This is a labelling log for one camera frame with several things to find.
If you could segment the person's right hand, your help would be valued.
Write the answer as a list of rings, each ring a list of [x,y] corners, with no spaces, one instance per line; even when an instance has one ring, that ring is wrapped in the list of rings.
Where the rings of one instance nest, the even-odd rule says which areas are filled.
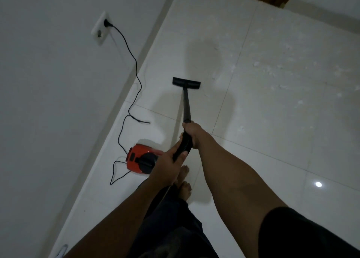
[[[212,136],[197,123],[197,141],[192,142],[193,148],[201,150],[206,146],[206,142],[209,142],[211,138]]]

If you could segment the person's left hand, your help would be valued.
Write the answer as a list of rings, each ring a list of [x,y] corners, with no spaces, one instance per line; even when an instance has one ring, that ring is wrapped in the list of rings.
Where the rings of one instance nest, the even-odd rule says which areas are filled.
[[[148,184],[154,190],[161,190],[174,184],[183,163],[173,161],[173,154],[177,151],[181,141],[178,141],[167,152],[163,153],[157,160],[149,178]]]

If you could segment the black vacuum wand with nozzle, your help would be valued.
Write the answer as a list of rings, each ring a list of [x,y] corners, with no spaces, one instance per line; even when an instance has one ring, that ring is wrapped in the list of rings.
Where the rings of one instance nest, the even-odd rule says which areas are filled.
[[[190,123],[191,122],[191,109],[190,109],[190,102],[188,97],[188,89],[194,89],[198,90],[200,88],[201,82],[199,81],[193,81],[188,79],[181,79],[174,77],[172,80],[172,84],[178,87],[182,88],[183,91],[183,122],[184,123]],[[182,134],[182,140],[181,143],[177,149],[177,151],[173,154],[173,161],[175,162],[178,159],[178,156],[184,152],[187,151],[188,153],[191,151],[193,147],[191,136],[186,133],[184,130]]]

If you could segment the person's right forearm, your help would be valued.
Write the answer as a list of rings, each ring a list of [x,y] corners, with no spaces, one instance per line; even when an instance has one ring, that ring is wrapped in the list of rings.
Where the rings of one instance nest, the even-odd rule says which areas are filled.
[[[259,232],[265,216],[287,205],[260,175],[205,133],[196,137],[204,176],[218,214],[246,258],[259,258]]]

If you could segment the person's left forearm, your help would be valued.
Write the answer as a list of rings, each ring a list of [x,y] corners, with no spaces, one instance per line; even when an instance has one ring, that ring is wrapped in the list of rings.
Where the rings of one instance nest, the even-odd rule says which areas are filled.
[[[125,258],[152,201],[175,179],[146,179],[116,209],[91,229],[64,258]]]

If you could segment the person's bare foot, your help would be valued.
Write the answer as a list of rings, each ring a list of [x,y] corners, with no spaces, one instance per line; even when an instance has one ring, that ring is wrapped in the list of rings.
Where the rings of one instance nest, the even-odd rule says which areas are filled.
[[[185,181],[187,175],[189,173],[189,167],[187,165],[183,165],[180,168],[179,174],[177,176],[177,179],[174,182],[174,185],[180,189],[180,187],[182,186],[182,183]]]
[[[178,189],[178,198],[187,202],[191,196],[192,187],[190,183],[183,181]]]

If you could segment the red canister vacuum cleaner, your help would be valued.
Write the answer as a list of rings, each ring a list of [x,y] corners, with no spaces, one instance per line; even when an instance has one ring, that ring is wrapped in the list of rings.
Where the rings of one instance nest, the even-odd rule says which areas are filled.
[[[137,174],[151,174],[159,156],[164,152],[143,144],[130,148],[126,157],[127,169]]]

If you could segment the dark trousers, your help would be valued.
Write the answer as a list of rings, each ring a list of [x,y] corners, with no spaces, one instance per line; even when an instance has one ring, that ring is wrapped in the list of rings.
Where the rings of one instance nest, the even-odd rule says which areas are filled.
[[[202,223],[179,196],[184,179],[178,181],[155,196],[126,258],[219,258]]]

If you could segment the scattered white debris bits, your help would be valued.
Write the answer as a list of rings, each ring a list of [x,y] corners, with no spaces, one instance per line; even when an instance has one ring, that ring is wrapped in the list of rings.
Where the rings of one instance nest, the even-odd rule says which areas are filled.
[[[360,37],[255,0],[206,0],[200,76],[219,99],[205,130],[312,138],[326,83],[360,84]]]

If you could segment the black shirt sleeve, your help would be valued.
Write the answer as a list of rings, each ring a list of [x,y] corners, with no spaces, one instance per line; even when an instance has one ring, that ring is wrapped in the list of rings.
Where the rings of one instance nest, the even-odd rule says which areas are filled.
[[[259,258],[360,258],[360,250],[289,207],[265,216],[258,253]]]

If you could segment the white wall socket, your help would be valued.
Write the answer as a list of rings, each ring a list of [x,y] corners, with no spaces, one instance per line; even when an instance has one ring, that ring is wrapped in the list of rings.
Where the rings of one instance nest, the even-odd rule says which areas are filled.
[[[93,39],[96,41],[96,43],[101,46],[105,39],[107,38],[110,27],[105,26],[105,21],[110,21],[109,14],[106,11],[103,11],[101,16],[98,18],[96,24],[94,25],[91,35]]]

